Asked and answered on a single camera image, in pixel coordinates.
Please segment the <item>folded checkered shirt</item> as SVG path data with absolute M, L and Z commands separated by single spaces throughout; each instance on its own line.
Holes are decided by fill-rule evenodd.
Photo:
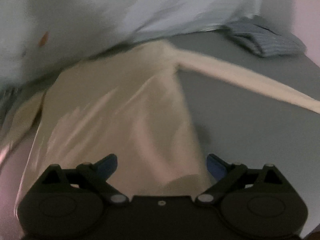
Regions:
M 269 26 L 249 18 L 230 22 L 222 27 L 233 42 L 258 57 L 304 54 L 306 46 L 292 35 L 283 35 Z

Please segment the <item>carrot print bed sheet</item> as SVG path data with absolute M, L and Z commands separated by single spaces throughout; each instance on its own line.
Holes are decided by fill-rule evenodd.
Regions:
M 260 8 L 261 0 L 1 0 L 1 87 L 123 42 L 213 30 Z

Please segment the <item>cream beige garment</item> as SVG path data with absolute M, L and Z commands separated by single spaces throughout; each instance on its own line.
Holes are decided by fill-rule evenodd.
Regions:
M 118 167 L 108 182 L 128 197 L 195 197 L 212 186 L 176 75 L 179 68 L 319 112 L 318 100 L 285 84 L 166 41 L 83 61 L 24 102 L 1 141 L 5 157 L 42 114 L 16 202 L 50 164 L 74 168 L 111 153 Z

